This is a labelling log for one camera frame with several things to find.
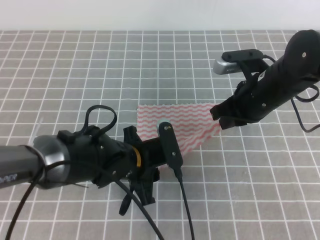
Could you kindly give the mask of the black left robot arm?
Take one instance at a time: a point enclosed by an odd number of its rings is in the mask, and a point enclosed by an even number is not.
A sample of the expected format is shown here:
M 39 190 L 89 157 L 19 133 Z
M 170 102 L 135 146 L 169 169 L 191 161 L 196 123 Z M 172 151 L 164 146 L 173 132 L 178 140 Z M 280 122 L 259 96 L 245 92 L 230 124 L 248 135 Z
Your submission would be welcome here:
M 105 130 L 89 126 L 78 132 L 61 130 L 42 135 L 32 145 L 0 148 L 0 186 L 30 183 L 48 190 L 90 181 L 98 188 L 127 180 L 124 203 L 137 194 L 142 205 L 153 204 L 153 184 L 159 168 L 179 157 L 172 130 L 141 140 L 134 126 L 124 129 L 124 140 L 110 138 Z

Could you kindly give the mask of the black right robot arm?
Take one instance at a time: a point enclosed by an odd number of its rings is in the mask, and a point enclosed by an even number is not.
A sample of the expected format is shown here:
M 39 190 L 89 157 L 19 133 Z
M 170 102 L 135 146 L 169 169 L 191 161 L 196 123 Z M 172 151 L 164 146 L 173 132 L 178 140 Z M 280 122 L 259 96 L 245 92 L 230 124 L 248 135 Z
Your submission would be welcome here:
M 257 123 L 270 112 L 320 81 L 320 34 L 301 30 L 289 40 L 284 55 L 272 65 L 257 49 L 226 51 L 215 60 L 217 75 L 243 73 L 233 95 L 210 113 L 222 129 Z

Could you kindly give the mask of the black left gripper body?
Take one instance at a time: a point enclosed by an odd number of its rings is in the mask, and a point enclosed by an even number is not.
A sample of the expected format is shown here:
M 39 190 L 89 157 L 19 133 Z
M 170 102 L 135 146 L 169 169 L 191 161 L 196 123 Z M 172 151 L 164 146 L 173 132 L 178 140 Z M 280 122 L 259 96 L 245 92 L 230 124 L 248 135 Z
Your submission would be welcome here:
M 123 139 L 120 175 L 128 181 L 130 190 L 153 189 L 154 182 L 160 179 L 159 167 L 169 162 L 168 143 L 165 137 Z

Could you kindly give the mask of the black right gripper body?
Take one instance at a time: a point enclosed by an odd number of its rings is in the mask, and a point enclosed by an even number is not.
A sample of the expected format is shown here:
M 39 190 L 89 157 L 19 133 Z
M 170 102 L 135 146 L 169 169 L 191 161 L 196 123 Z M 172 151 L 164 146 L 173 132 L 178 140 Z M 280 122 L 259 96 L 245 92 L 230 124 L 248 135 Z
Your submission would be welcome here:
M 242 81 L 224 105 L 224 120 L 229 123 L 257 123 L 269 113 L 269 79 Z

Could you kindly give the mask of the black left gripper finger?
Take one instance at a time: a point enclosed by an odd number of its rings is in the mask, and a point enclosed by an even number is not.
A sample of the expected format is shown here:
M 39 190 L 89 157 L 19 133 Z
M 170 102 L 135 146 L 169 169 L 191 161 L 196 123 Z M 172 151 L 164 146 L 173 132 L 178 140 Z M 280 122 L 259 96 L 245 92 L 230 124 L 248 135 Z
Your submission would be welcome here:
M 135 126 L 128 126 L 123 129 L 123 142 L 130 145 L 142 142 Z
M 154 204 L 155 198 L 153 197 L 154 183 L 160 180 L 159 174 L 148 176 L 147 178 L 140 178 L 130 181 L 130 189 L 136 192 L 142 204 Z

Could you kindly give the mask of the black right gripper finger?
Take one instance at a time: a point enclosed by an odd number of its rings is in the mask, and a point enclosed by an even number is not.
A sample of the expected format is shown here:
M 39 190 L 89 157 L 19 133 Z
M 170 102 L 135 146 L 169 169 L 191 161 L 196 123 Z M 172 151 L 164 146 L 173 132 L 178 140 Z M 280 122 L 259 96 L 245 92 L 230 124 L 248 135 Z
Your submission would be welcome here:
M 222 117 L 235 117 L 234 101 L 232 99 L 227 99 L 222 103 L 213 106 L 209 112 L 213 120 L 218 120 Z
M 222 130 L 227 130 L 234 127 L 241 127 L 248 124 L 245 119 L 233 117 L 233 116 L 222 116 L 219 119 L 219 124 Z

